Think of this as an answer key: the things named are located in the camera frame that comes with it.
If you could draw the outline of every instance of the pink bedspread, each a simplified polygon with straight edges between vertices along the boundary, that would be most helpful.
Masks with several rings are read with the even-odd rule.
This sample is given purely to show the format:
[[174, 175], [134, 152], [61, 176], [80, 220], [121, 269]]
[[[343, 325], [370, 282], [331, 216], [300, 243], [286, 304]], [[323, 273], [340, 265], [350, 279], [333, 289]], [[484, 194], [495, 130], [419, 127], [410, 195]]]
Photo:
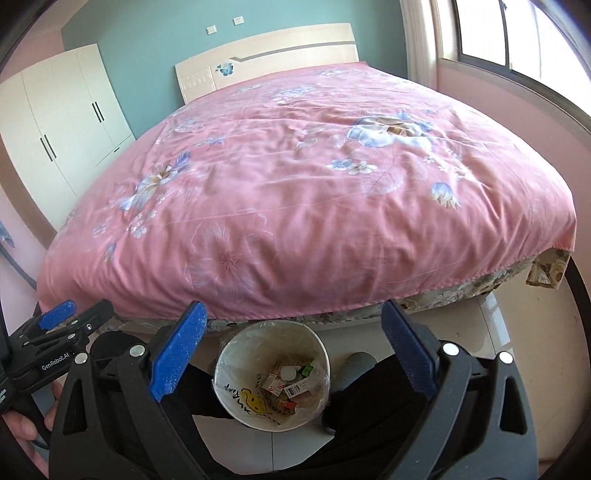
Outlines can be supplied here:
[[39, 297], [164, 319], [195, 299], [232, 320], [348, 310], [571, 251], [575, 229], [558, 172], [487, 116], [364, 64], [315, 67], [143, 135], [59, 232]]

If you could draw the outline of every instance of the floral bed skirt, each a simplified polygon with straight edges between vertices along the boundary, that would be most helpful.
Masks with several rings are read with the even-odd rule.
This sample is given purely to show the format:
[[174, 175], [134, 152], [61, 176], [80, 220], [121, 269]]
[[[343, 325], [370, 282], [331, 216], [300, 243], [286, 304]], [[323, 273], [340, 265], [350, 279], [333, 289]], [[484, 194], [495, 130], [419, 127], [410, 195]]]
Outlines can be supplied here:
[[[507, 268], [499, 270], [489, 275], [484, 275], [473, 281], [465, 282], [450, 288], [429, 291], [412, 297], [399, 300], [399, 304], [407, 313], [422, 312], [436, 307], [443, 307], [459, 300], [466, 300], [477, 295], [488, 294], [507, 280], [512, 279], [517, 274], [527, 268], [530, 274], [527, 277], [528, 285], [544, 288], [558, 289], [564, 277], [564, 272], [569, 263], [570, 252], [558, 249], [549, 249], [537, 257], [530, 257], [521, 260]], [[346, 310], [342, 312], [319, 313], [316, 315], [305, 315], [300, 317], [285, 317], [285, 320], [307, 324], [326, 324], [342, 323], [346, 326], [348, 323], [371, 322], [379, 319], [382, 312], [383, 303], [363, 307], [355, 310]], [[244, 322], [254, 322], [255, 319], [245, 319]], [[210, 332], [221, 332], [238, 325], [230, 320], [210, 319], [207, 323], [207, 329]], [[102, 330], [126, 330], [139, 333], [155, 333], [159, 328], [169, 325], [169, 320], [163, 319], [130, 319], [115, 316]]]

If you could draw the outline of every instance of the barcode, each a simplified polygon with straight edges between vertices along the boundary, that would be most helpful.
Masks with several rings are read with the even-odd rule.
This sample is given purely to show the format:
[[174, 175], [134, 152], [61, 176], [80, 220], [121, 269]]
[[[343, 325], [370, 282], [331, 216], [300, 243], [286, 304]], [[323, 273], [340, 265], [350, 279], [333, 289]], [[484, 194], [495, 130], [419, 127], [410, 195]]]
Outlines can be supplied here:
[[288, 397], [295, 397], [297, 394], [300, 393], [300, 386], [298, 384], [294, 384], [290, 387], [287, 387], [284, 391], [287, 393]]

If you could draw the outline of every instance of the tile floor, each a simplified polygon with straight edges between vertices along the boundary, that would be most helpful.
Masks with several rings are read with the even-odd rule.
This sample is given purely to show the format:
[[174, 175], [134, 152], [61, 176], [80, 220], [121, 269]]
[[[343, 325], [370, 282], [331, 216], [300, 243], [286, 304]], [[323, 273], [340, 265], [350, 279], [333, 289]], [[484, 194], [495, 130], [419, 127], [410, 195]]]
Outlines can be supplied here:
[[[515, 355], [530, 399], [541, 459], [555, 459], [568, 443], [590, 406], [591, 375], [583, 328], [566, 283], [559, 291], [525, 285], [525, 276], [494, 293], [413, 315], [442, 339], [470, 353], [493, 358]], [[333, 372], [357, 351], [377, 360], [392, 354], [379, 322], [319, 329]], [[219, 349], [207, 337], [192, 363], [206, 369]], [[221, 464], [236, 473], [260, 473], [296, 465], [330, 440], [318, 421], [292, 432], [271, 434], [234, 420], [195, 417], [199, 431]]]

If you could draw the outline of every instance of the window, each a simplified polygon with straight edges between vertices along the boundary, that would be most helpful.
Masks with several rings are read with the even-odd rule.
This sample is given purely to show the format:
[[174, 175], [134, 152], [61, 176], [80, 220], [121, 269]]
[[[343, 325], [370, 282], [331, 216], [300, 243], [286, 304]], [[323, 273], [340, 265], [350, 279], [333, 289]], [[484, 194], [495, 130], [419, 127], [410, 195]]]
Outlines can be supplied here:
[[530, 0], [455, 0], [458, 60], [519, 82], [591, 125], [591, 79]]

